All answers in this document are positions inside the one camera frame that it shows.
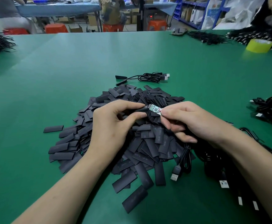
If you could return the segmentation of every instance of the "shelf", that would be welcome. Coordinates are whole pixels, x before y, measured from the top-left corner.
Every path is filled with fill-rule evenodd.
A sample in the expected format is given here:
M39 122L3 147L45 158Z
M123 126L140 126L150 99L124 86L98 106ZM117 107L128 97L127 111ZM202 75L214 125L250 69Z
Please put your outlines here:
M183 4L206 7L207 2L192 2L192 1L183 1Z
M221 11L223 11L223 12L229 12L230 11L230 7L222 7L221 8Z
M187 25L189 25L189 26L191 26L191 27L193 27L193 28L196 28L196 29L199 28L199 25L196 25L196 24L194 24L194 23L190 23L190 22L188 22L188 21L186 21L186 20L184 20L184 19L182 19L182 18L179 18L179 21L181 21L181 22L183 22L183 23L185 23L185 24L187 24Z

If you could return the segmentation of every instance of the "green table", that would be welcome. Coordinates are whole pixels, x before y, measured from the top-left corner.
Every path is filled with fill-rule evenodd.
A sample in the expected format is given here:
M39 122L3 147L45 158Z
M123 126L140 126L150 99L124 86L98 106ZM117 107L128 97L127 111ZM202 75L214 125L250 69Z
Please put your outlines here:
M272 147L272 125L250 117L249 100L272 96L272 51L246 53L240 44L208 46L167 32L18 35L11 53L0 54L0 223L10 223L62 174L49 163L58 132L46 126L73 124L90 96L115 86L115 75L170 73L160 86L215 114L248 127ZM144 82L130 81L138 87ZM94 196L83 223L260 223L228 189L208 179L196 159L178 182L173 160L164 164L167 186L149 189L130 214L122 202L140 185L116 194L109 175ZM150 170L154 181L154 170Z

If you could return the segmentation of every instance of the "blue table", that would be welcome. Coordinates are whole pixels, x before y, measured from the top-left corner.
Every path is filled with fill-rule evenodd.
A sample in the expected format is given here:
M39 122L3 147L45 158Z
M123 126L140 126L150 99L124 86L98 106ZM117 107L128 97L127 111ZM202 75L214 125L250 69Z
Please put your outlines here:
M172 15L177 3L167 2L159 3L154 2L153 4L145 4L147 8L157 8L168 15ZM100 11L99 4L84 2L84 3L54 3L47 5L17 5L16 6L20 15L23 17L50 17L50 16L73 16L79 14L86 14L90 12ZM135 9L136 7L132 4L126 4L123 9Z

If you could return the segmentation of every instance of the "orange stool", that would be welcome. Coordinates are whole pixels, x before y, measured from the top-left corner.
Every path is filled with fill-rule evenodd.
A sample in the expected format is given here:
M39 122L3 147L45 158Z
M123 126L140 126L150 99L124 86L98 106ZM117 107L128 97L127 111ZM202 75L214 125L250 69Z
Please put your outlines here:
M47 24L44 29L46 34L68 33L66 26L63 23Z
M3 29L4 35L28 35L28 31L25 28L10 28Z
M165 20L150 20L147 27L148 31L165 31L167 23Z
M109 24L103 24L103 32L117 32L123 31L123 24L115 24L115 25L109 25Z

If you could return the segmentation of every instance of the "roll of tape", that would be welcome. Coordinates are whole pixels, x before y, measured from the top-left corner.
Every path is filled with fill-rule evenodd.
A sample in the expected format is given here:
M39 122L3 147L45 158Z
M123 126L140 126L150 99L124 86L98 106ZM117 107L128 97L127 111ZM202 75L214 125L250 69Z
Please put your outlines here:
M266 53L272 47L272 41L264 39L251 39L246 49L250 52Z

